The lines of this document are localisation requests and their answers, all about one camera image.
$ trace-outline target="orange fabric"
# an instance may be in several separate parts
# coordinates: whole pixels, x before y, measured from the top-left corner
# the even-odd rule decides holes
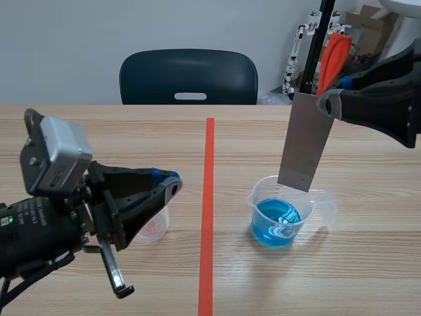
[[[347,60],[353,39],[333,33],[322,57],[322,68],[318,79],[317,96],[322,95],[334,82]]]

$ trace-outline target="metal plate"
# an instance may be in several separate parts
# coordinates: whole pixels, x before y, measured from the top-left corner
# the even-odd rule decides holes
[[[334,119],[322,114],[315,95],[296,92],[278,183],[308,192]]]

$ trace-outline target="wooden table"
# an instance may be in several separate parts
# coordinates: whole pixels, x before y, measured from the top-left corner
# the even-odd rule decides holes
[[[246,196],[277,174],[290,107],[36,107],[82,124],[95,158],[180,173],[160,242],[117,254],[135,294],[112,294],[99,255],[34,285],[4,315],[197,315],[205,123],[215,117],[214,315],[339,316],[421,313],[421,151],[336,122],[313,182],[337,202],[335,226],[310,221],[291,247],[259,246]],[[19,153],[24,108],[0,107],[0,197],[26,197]]]

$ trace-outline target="plastic measuring cup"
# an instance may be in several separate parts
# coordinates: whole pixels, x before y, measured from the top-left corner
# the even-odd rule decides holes
[[[134,237],[136,242],[155,242],[161,239],[170,226],[168,206],[161,209]]]
[[[247,203],[253,208],[251,225],[256,239],[268,246],[293,241],[315,210],[323,211],[323,224],[335,221],[336,204],[328,191],[308,193],[277,183],[278,176],[257,182]]]

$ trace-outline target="blue liquid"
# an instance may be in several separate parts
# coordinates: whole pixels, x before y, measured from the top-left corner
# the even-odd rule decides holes
[[[279,223],[298,223],[301,221],[296,208],[281,199],[267,199],[260,202],[257,208],[264,216]],[[252,225],[257,240],[269,246],[284,246],[292,242],[301,227],[300,225],[292,228],[287,226],[274,227],[273,223],[262,217],[256,217],[256,221],[253,221]]]

